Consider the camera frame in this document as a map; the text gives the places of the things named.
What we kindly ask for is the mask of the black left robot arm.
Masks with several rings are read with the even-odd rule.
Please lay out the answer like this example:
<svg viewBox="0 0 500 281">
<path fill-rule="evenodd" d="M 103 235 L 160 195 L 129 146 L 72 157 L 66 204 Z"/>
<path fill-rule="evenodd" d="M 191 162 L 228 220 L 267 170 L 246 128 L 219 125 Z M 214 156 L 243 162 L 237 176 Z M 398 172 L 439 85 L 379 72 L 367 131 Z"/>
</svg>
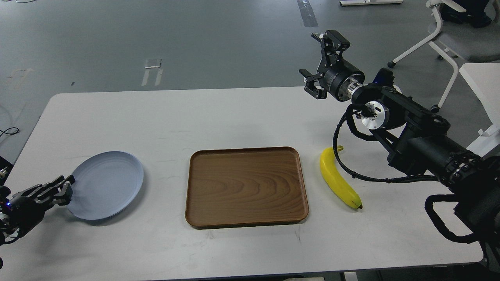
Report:
<svg viewBox="0 0 500 281">
<path fill-rule="evenodd" d="M 73 196 L 75 177 L 59 176 L 50 183 L 37 184 L 16 192 L 1 186 L 1 245 L 12 244 L 24 237 L 54 206 L 67 206 Z"/>
</svg>

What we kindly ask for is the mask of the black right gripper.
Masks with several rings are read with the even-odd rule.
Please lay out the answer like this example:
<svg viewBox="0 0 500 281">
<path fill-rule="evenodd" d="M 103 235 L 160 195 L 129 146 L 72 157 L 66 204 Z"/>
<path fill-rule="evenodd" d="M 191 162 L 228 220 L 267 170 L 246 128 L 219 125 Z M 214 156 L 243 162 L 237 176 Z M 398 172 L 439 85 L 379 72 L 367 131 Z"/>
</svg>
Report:
<svg viewBox="0 0 500 281">
<path fill-rule="evenodd" d="M 299 69 L 304 77 L 305 92 L 317 100 L 331 94 L 340 102 L 348 101 L 348 86 L 352 82 L 362 84 L 365 81 L 364 73 L 354 66 L 334 66 L 343 59 L 342 54 L 350 47 L 350 41 L 337 30 L 312 33 L 311 37 L 320 43 L 321 61 L 315 75 Z"/>
</svg>

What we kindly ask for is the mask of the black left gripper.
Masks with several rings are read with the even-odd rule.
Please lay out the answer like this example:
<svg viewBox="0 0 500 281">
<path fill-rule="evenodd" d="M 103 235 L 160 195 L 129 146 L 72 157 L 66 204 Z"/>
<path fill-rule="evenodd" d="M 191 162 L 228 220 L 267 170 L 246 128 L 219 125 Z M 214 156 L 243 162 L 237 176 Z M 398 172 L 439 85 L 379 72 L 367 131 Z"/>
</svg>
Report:
<svg viewBox="0 0 500 281">
<path fill-rule="evenodd" d="M 43 220 L 49 206 L 66 206 L 73 195 L 73 175 L 59 176 L 50 183 L 38 184 L 23 191 L 23 196 L 10 200 L 12 223 L 39 223 Z"/>
</svg>

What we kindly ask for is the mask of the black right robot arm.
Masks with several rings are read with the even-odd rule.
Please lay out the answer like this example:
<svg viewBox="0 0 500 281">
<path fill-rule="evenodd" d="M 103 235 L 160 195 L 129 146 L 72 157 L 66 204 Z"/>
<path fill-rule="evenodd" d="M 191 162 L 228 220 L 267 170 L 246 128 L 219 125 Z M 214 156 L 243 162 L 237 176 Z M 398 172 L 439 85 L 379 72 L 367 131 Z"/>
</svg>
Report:
<svg viewBox="0 0 500 281">
<path fill-rule="evenodd" d="M 483 158 L 450 139 L 450 123 L 400 93 L 391 70 L 380 69 L 364 84 L 364 73 L 343 58 L 350 42 L 338 31 L 311 37 L 320 43 L 321 60 L 314 74 L 300 69 L 305 91 L 318 100 L 330 94 L 351 101 L 332 139 L 337 163 L 352 178 L 374 183 L 441 183 L 450 194 L 431 195 L 424 204 L 433 225 L 452 242 L 479 242 L 484 266 L 499 271 L 499 157 Z M 372 178 L 349 169 L 336 147 L 343 123 L 357 138 L 382 144 L 389 166 L 405 176 Z"/>
</svg>

